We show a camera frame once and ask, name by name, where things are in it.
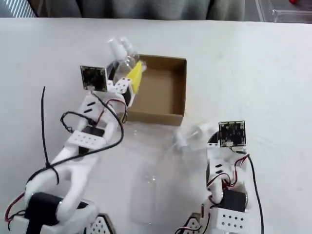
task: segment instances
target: red object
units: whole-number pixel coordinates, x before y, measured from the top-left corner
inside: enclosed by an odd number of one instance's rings
[[[10,222],[12,221],[12,219],[9,219],[9,213],[11,208],[19,201],[22,199],[22,197],[24,196],[25,193],[22,193],[21,195],[19,195],[17,198],[15,198],[14,201],[12,201],[12,203],[9,205],[9,207],[6,209],[5,215],[4,215],[4,221],[5,222]]]

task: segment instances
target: red wire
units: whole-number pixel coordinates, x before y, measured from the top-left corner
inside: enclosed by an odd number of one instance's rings
[[[122,103],[122,104],[125,106],[125,114],[126,114],[126,112],[127,112],[127,105],[126,105],[126,103],[124,103],[124,102],[123,102],[122,100],[120,100],[120,99],[112,98],[112,99],[109,99],[109,100],[106,102],[106,104],[108,105],[108,103],[109,103],[110,101],[116,101],[116,102]],[[99,117],[97,118],[97,124],[99,123],[99,120],[101,119],[103,113],[104,113],[104,109],[102,110],[101,114],[99,114]]]
[[[237,178],[237,170],[236,170],[237,163],[240,162],[240,161],[243,161],[243,162],[244,162],[245,159],[248,158],[248,156],[249,156],[249,154],[245,154],[245,156],[243,156],[242,158],[240,158],[240,159],[238,159],[238,160],[235,161],[235,163],[234,163],[234,167],[235,167],[235,174],[234,174],[234,175],[235,175],[235,181],[234,181],[233,184],[230,184],[229,187],[234,187],[235,184],[237,183],[237,179],[238,179],[238,178]]]
[[[210,180],[210,181],[207,183],[207,187],[209,187],[209,186],[213,183],[213,181],[214,181],[215,179],[217,179],[217,178],[218,178],[219,176],[221,176],[221,175],[227,175],[228,178],[229,178],[229,183],[231,182],[230,176],[229,176],[228,174],[226,174],[225,172],[223,172],[223,173],[220,173],[220,174],[218,174],[217,176],[215,176],[212,180]]]
[[[18,196],[17,198],[15,198],[15,200],[12,201],[12,203],[8,206],[8,208],[7,208],[6,211],[5,211],[5,215],[4,215],[4,221],[5,221],[5,222],[10,222],[10,221],[13,220],[13,218],[12,218],[12,219],[9,219],[9,213],[10,213],[12,207],[13,207],[19,200],[21,200],[21,199],[24,197],[24,195],[25,195],[25,193],[22,193],[21,195],[19,195],[19,196]]]

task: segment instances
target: cable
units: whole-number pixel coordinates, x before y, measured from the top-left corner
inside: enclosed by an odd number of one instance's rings
[[[10,224],[13,221],[15,216],[24,216],[26,210],[21,210],[10,216],[10,221],[8,221],[8,230],[11,231]]]
[[[123,114],[123,117],[122,117],[121,122],[122,122],[122,123],[125,123],[126,117],[127,117],[127,115],[128,115],[128,107],[127,107],[126,103],[123,102],[123,101],[120,100],[120,99],[112,98],[112,99],[109,99],[109,100],[106,102],[106,104],[108,105],[110,101],[120,102],[120,103],[122,103],[122,104],[124,105],[125,111],[124,111],[124,114]]]
[[[12,207],[13,207],[19,200],[21,200],[21,199],[24,197],[24,195],[25,195],[25,193],[21,193],[17,198],[15,198],[14,201],[12,201],[12,202],[10,203],[10,205],[8,206],[8,208],[6,209],[5,214],[4,214],[4,221],[5,221],[5,222],[9,222],[10,220],[12,220],[12,218],[9,217],[9,213],[10,213]]]
[[[228,175],[228,174],[226,174],[225,172],[222,172],[222,173],[220,173],[220,174],[218,174],[217,176],[215,176],[213,179],[211,179],[208,183],[207,183],[207,188],[210,186],[210,185],[212,185],[212,183],[213,183],[213,181],[215,180],[215,179],[217,179],[219,176],[221,176],[221,175],[226,175],[227,177],[228,177],[228,179],[229,179],[229,181],[226,181],[228,184],[231,184],[231,178],[230,178],[230,176]]]
[[[52,167],[58,166],[58,165],[60,165],[60,164],[62,164],[62,163],[65,163],[65,162],[70,161],[70,160],[73,160],[73,159],[77,159],[77,158],[80,158],[80,157],[84,157],[84,156],[87,156],[87,155],[91,155],[91,154],[95,154],[95,153],[98,153],[98,152],[101,152],[101,151],[104,151],[104,150],[111,149],[111,148],[113,148],[113,147],[119,145],[119,144],[122,142],[122,140],[123,140],[123,138],[124,138],[124,129],[123,129],[122,122],[120,121],[120,119],[118,118],[118,116],[116,115],[116,113],[115,113],[106,103],[104,103],[97,95],[95,95],[95,94],[93,94],[93,95],[99,100],[99,102],[100,102],[105,108],[107,108],[107,109],[109,110],[109,112],[111,112],[111,114],[112,114],[112,115],[115,117],[115,119],[117,120],[117,122],[118,122],[118,124],[119,124],[119,126],[120,126],[120,130],[121,130],[120,139],[119,139],[117,142],[115,142],[115,143],[113,143],[113,144],[111,144],[111,145],[105,146],[105,147],[103,147],[103,148],[100,148],[100,149],[97,149],[97,150],[93,150],[93,151],[90,151],[90,152],[86,152],[86,153],[83,153],[83,154],[80,154],[80,155],[76,155],[76,156],[73,156],[73,157],[69,157],[69,158],[63,159],[63,160],[61,160],[61,161],[58,161],[58,162],[56,162],[56,163],[53,163],[53,164],[51,164]],[[36,171],[35,173],[33,173],[33,174],[29,177],[29,179],[27,180],[27,182],[31,181],[36,175],[38,175],[39,173],[44,172],[44,171],[46,171],[46,170],[48,170],[48,168],[41,168],[40,170]]]
[[[42,144],[43,144],[43,150],[44,150],[44,157],[45,157],[45,167],[52,169],[56,176],[57,176],[57,184],[59,184],[59,174],[55,170],[54,167],[51,166],[48,158],[47,153],[47,147],[45,145],[45,136],[44,136],[44,92],[45,92],[45,86],[43,87],[42,96],[41,96],[41,134],[42,134]]]
[[[89,117],[87,117],[87,116],[84,116],[84,115],[82,115],[82,114],[80,114],[80,113],[77,113],[77,112],[67,111],[67,112],[65,112],[65,113],[62,115],[62,117],[60,118],[60,121],[61,121],[61,123],[63,124],[63,126],[65,127],[65,129],[66,129],[68,132],[70,132],[70,133],[73,133],[73,132],[74,132],[74,131],[73,131],[73,128],[72,128],[72,127],[68,127],[68,126],[66,125],[66,123],[64,122],[64,118],[65,118],[68,114],[72,114],[72,115],[75,115],[75,116],[79,116],[79,117],[81,117],[81,118],[85,118],[85,119],[88,121],[88,123],[89,123],[90,125],[92,125],[92,126],[96,126],[96,125],[97,125],[97,123],[96,123],[93,119],[91,119],[91,118],[89,118]]]
[[[123,113],[123,116],[122,116],[121,122],[122,122],[122,123],[125,123],[125,122],[126,122],[126,121],[125,121],[125,120],[126,120],[126,117],[127,117],[127,115],[128,115],[128,107],[127,107],[126,103],[125,103],[125,102],[123,102],[123,101],[122,101],[122,100],[120,100],[120,99],[117,99],[117,98],[112,98],[112,99],[109,99],[109,100],[106,102],[106,104],[108,105],[108,104],[109,104],[109,102],[111,102],[111,101],[120,102],[120,103],[122,103],[122,104],[124,105],[124,107],[125,107],[125,111],[124,111],[124,113]],[[99,115],[99,117],[97,118],[97,124],[99,123],[99,121],[100,121],[100,119],[101,119],[101,117],[102,117],[103,113],[104,113],[104,109],[102,110],[101,114],[100,114],[100,115]]]
[[[176,230],[175,234],[178,234],[179,231],[182,231],[182,230],[188,230],[188,231],[193,231],[193,232],[196,232],[198,231],[199,229],[201,229],[201,226],[199,228],[189,228],[189,227],[180,227]]]
[[[208,214],[207,225],[206,225],[206,227],[205,227],[205,230],[202,232],[202,234],[205,234],[205,232],[206,232],[206,230],[207,230],[207,228],[208,228],[208,226],[209,226],[209,221],[210,221],[210,213]]]
[[[264,234],[264,220],[263,220],[263,212],[262,212],[262,206],[261,206],[261,202],[260,202],[260,197],[259,197],[259,193],[258,193],[258,187],[257,187],[257,182],[255,180],[255,171],[254,171],[254,164],[252,159],[250,158],[250,155],[248,155],[248,160],[250,162],[250,166],[252,168],[252,172],[253,172],[253,183],[254,183],[254,190],[255,190],[255,194],[257,196],[257,200],[258,200],[258,205],[259,205],[259,211],[260,211],[260,220],[261,220],[261,234]]]
[[[234,168],[235,168],[235,172],[234,172],[235,180],[234,180],[234,183],[233,183],[233,184],[229,184],[229,187],[234,187],[235,184],[236,184],[237,181],[238,181],[237,169],[236,169],[236,166],[237,166],[238,162],[240,162],[240,161],[242,161],[242,160],[245,160],[248,156],[249,156],[249,154],[245,154],[242,158],[240,158],[240,159],[238,159],[238,160],[235,161],[235,163],[234,163]]]

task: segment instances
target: mounting plate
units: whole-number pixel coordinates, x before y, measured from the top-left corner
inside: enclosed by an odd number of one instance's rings
[[[212,229],[244,234],[248,232],[247,222],[248,213],[231,211],[222,208],[211,209],[210,226]]]
[[[104,138],[99,136],[74,131],[74,133],[66,141],[66,144],[77,145],[90,150],[97,150],[104,147],[106,141]]]
[[[220,147],[246,146],[245,121],[219,122]]]

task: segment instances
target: white bracket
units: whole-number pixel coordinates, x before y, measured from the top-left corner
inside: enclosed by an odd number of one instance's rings
[[[131,88],[131,80],[128,78],[122,78],[115,84],[117,93],[124,94],[128,88]]]
[[[211,209],[210,227],[230,233],[248,233],[248,213],[222,208]]]
[[[90,150],[97,150],[106,144],[103,137],[95,136],[80,131],[74,131],[74,133],[66,141],[66,145],[76,145],[84,147]]]

